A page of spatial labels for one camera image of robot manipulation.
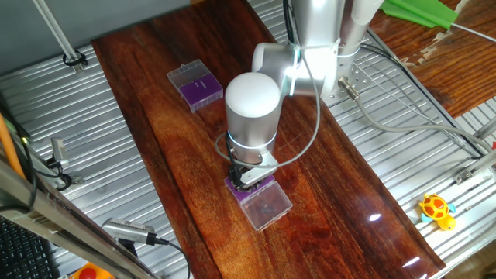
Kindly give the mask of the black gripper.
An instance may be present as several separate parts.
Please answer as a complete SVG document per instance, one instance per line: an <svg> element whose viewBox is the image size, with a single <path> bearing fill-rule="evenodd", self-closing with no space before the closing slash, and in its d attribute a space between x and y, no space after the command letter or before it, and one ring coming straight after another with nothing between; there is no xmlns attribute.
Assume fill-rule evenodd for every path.
<svg viewBox="0 0 496 279"><path fill-rule="evenodd" d="M268 176L261 181L255 182L252 185L234 186L233 188L238 192L251 192L257 190L261 186L264 186L265 184L268 184L273 180L274 180L273 176Z"/></svg>

